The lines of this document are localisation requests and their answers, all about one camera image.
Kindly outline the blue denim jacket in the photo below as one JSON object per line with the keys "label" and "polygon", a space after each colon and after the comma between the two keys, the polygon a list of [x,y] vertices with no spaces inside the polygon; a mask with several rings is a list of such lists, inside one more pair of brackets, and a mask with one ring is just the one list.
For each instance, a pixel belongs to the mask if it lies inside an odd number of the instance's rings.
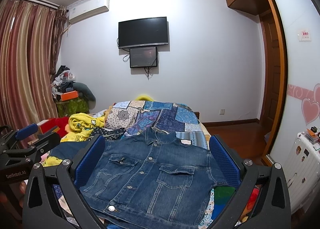
{"label": "blue denim jacket", "polygon": [[80,192],[121,228],[197,228],[211,190],[226,183],[209,150],[148,128],[107,141]]}

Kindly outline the yellow cartoon fleece blanket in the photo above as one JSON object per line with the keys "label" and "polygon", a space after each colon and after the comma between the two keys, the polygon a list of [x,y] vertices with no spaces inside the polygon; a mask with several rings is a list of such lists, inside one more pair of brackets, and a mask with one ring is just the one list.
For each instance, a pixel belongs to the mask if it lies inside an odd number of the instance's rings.
{"label": "yellow cartoon fleece blanket", "polygon": [[73,114],[69,117],[68,124],[65,126],[65,136],[61,138],[60,144],[50,150],[47,158],[43,161],[44,167],[59,165],[64,159],[73,159],[77,152],[87,145],[95,128],[103,128],[107,112],[96,115],[85,113]]}

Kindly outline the navy patterned garment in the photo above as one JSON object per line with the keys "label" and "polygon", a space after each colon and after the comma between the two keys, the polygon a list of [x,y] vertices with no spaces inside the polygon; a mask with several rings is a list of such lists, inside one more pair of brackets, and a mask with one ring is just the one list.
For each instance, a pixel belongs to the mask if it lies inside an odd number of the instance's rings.
{"label": "navy patterned garment", "polygon": [[119,140],[125,133],[124,128],[108,130],[105,128],[96,127],[93,129],[91,135],[87,138],[87,141],[90,141],[94,138],[95,135],[101,135],[105,140]]}

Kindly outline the colourful striped fleece blanket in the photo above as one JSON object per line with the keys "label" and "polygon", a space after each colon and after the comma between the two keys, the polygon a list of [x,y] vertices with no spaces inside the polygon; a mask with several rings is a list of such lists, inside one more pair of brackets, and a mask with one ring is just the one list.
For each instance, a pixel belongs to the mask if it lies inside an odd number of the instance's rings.
{"label": "colourful striped fleece blanket", "polygon": [[[254,204],[258,198],[260,188],[255,186],[249,197],[249,200],[240,215],[236,226],[242,224],[248,219],[249,212],[252,211]],[[208,206],[205,209],[204,217],[200,221],[198,228],[208,228],[209,225],[219,216],[223,209],[227,206],[229,200],[236,192],[234,187],[219,186],[211,190]]]}

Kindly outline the clutter pile with orange box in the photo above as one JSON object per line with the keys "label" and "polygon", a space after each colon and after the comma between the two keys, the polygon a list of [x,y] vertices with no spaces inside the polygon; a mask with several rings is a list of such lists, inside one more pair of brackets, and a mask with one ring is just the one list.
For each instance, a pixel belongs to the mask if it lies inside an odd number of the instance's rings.
{"label": "clutter pile with orange box", "polygon": [[76,113],[89,114],[96,105],[96,98],[89,87],[76,80],[71,70],[61,65],[52,77],[52,95],[59,117]]}

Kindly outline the patchwork blue quilt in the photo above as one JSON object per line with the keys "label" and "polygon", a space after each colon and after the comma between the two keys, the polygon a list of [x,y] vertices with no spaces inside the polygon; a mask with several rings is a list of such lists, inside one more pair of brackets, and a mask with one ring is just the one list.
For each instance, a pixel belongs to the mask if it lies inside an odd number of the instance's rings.
{"label": "patchwork blue quilt", "polygon": [[183,142],[208,149],[204,126],[188,106],[172,102],[123,101],[112,106],[105,128],[125,129],[125,136],[133,136],[147,128],[163,133],[176,133]]}

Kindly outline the striped red gold curtain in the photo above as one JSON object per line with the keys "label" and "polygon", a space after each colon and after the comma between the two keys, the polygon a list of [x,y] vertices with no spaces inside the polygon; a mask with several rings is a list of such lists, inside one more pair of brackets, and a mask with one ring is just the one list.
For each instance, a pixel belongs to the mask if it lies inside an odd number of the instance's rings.
{"label": "striped red gold curtain", "polygon": [[1,125],[22,129],[57,117],[52,78],[66,8],[1,1]]}

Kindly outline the white air conditioner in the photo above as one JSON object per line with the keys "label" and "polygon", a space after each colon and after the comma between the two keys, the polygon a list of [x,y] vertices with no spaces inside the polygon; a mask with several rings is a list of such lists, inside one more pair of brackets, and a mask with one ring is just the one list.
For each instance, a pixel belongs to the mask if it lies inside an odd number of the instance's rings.
{"label": "white air conditioner", "polygon": [[109,11],[110,0],[90,0],[69,9],[69,23],[75,24]]}

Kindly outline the small black wall monitor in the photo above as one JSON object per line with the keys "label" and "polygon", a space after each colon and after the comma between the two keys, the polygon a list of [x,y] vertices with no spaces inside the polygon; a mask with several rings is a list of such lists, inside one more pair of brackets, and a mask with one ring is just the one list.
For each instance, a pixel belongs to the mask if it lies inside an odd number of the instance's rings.
{"label": "small black wall monitor", "polygon": [[130,49],[130,68],[157,67],[157,47],[140,47]]}

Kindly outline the black wall television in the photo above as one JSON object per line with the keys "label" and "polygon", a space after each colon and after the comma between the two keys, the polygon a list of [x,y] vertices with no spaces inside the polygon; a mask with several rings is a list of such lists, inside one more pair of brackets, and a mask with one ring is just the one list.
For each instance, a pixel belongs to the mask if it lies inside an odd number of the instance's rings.
{"label": "black wall television", "polygon": [[168,44],[167,17],[140,18],[118,23],[118,48]]}

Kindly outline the wooden door frame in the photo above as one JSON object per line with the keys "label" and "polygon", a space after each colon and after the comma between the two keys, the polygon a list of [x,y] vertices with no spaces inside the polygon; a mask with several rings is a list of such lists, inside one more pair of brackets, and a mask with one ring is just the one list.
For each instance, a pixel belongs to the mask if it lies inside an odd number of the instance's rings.
{"label": "wooden door frame", "polygon": [[275,0],[267,0],[270,8],[259,15],[265,50],[265,88],[259,124],[268,133],[261,162],[270,166],[269,156],[283,117],[287,91],[287,51],[283,24]]}

